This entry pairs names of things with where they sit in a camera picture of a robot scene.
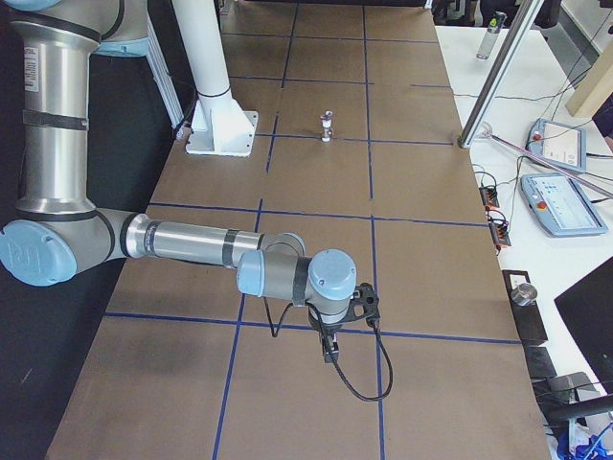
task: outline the wooden post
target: wooden post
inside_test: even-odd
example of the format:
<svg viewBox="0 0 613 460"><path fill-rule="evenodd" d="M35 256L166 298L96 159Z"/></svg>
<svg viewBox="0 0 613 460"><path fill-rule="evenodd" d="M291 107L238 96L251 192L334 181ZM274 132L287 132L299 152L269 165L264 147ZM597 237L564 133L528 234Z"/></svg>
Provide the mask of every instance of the wooden post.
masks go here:
<svg viewBox="0 0 613 460"><path fill-rule="evenodd" d="M587 73L566 108L574 117L592 117L613 93L613 41Z"/></svg>

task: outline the white mounting bracket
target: white mounting bracket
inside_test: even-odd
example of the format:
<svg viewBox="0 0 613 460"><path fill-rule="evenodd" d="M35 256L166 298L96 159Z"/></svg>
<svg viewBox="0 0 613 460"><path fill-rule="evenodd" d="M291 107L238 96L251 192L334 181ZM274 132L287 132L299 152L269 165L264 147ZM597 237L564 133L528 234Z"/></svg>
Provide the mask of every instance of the white mounting bracket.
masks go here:
<svg viewBox="0 0 613 460"><path fill-rule="evenodd" d="M232 99L222 107L211 109L205 117L200 101L196 103L192 120L192 135L187 153L197 155L249 156L256 135L258 112L242 110Z"/></svg>

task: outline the black band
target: black band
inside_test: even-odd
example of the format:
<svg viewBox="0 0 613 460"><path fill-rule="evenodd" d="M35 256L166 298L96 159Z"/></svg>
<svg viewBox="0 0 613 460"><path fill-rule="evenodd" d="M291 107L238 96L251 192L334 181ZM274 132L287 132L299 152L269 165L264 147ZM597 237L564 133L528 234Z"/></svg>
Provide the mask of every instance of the black band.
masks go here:
<svg viewBox="0 0 613 460"><path fill-rule="evenodd" d="M232 252L237 235L238 230L228 230L228 233L226 233L226 238L223 239L223 247L221 248L221 263L223 266L228 268L232 268L234 266L232 261Z"/></svg>
<svg viewBox="0 0 613 460"><path fill-rule="evenodd" d="M127 252L127 245L126 245L127 229L129 228L130 223L132 223L134 218L136 218L138 215L139 215L138 213L133 213L133 214L130 214L127 218L125 218L124 225L122 225L122 231L119 234L119 246L122 248L122 252L124 253L126 257L130 257L130 254Z"/></svg>
<svg viewBox="0 0 613 460"><path fill-rule="evenodd" d="M294 286L292 288L291 301L296 306L302 306L307 301L307 279L309 257L299 257L294 271Z"/></svg>
<svg viewBox="0 0 613 460"><path fill-rule="evenodd" d="M155 254L155 232L157 231L157 227L162 223L162 220L152 220L147 226L147 230L145 231L145 240L143 241L145 247L145 254L152 257L157 257Z"/></svg>
<svg viewBox="0 0 613 460"><path fill-rule="evenodd" d="M11 15L11 22L29 22L31 24L38 24L40 26L51 27L52 29L59 29L61 31L70 32L89 38L91 40L100 43L100 33L90 29L88 27L75 24L74 22L64 21L63 19L57 19L52 16L45 16L44 14L38 14L35 12L18 12Z"/></svg>
<svg viewBox="0 0 613 460"><path fill-rule="evenodd" d="M108 236L111 238L111 247L108 250L108 254L106 254L106 257L104 258L105 261L108 261L108 258L111 257L111 254L115 250L115 230L113 229L113 226L111 225L111 221L103 213L97 210L96 216L106 226L106 229L108 230Z"/></svg>
<svg viewBox="0 0 613 460"><path fill-rule="evenodd" d="M115 18L115 23L113 23L108 31L102 34L102 40L106 40L119 30L119 28L122 26L122 22L124 22L124 13L125 0L119 0L119 8L117 10L117 18Z"/></svg>
<svg viewBox="0 0 613 460"><path fill-rule="evenodd" d="M79 220L88 220L96 216L95 209L86 213L77 214L48 214L48 213L32 213L30 211L21 211L17 209L17 215L23 219L32 220L34 222L77 222Z"/></svg>
<svg viewBox="0 0 613 460"><path fill-rule="evenodd" d="M86 131L89 128L89 122L86 118L67 117L35 110L23 111L23 124L29 127L59 127L76 131Z"/></svg>
<svg viewBox="0 0 613 460"><path fill-rule="evenodd" d="M228 91L230 91L230 86L228 86L228 89L226 89L223 93L219 93L219 94L214 94L209 96L208 94L202 94L200 91L198 91L198 94L204 98L218 98L220 96L223 96L224 94L228 93Z"/></svg>

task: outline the white table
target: white table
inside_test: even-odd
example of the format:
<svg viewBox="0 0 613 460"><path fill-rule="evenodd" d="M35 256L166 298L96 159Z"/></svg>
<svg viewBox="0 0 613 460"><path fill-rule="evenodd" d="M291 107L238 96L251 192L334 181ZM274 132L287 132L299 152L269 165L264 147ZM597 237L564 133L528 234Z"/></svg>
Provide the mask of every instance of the white table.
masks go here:
<svg viewBox="0 0 613 460"><path fill-rule="evenodd" d="M437 27L451 87L454 94L458 95L455 101L463 125L476 98L459 95L479 94L507 31L502 31L491 57L488 60L480 60L475 54L484 32L484 29ZM539 98L556 94L566 83L561 67L540 32L530 31L515 56L498 95ZM572 94L573 89L564 94L555 120L577 126L588 119L571 117L566 110L564 105ZM485 120L492 125L495 134L517 146L524 146L534 121L539 117L551 118L557 100L543 113L549 101L496 99ZM588 133L588 152L611 154L592 122L584 128ZM473 163L481 165L488 173L493 174L498 182L505 182L516 176L517 152L494 141L475 141L470 149L470 156ZM588 158L587 161L589 172L613 177L613 161L595 158ZM523 162L521 174L538 172L546 170L529 161ZM613 190L611 183L607 184L589 176L586 178L607 190ZM514 183L498 189L501 210L508 219L511 217L513 185ZM601 197L591 191L585 191L591 199ZM557 373L566 375L583 371L592 381L598 379L567 331L554 301L559 294L613 256L613 201L605 201L596 206L610 228L608 233L597 237L550 238L517 192L511 219L512 247L503 249L498 258L502 269L528 271L537 288L537 303L549 336L546 346Z"/></svg>

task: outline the cardboard table surface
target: cardboard table surface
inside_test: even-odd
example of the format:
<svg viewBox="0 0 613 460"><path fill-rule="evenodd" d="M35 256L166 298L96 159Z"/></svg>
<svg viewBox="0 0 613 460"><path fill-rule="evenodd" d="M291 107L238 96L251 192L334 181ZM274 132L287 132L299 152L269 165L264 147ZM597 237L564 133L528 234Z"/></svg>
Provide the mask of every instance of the cardboard table surface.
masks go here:
<svg viewBox="0 0 613 460"><path fill-rule="evenodd" d="M351 254L394 389L352 396L305 310L272 338L231 270L127 261L49 459L548 458L431 12L237 2L222 22L233 94L261 114L253 152L176 142L148 215ZM338 340L353 385L381 391L374 336Z"/></svg>

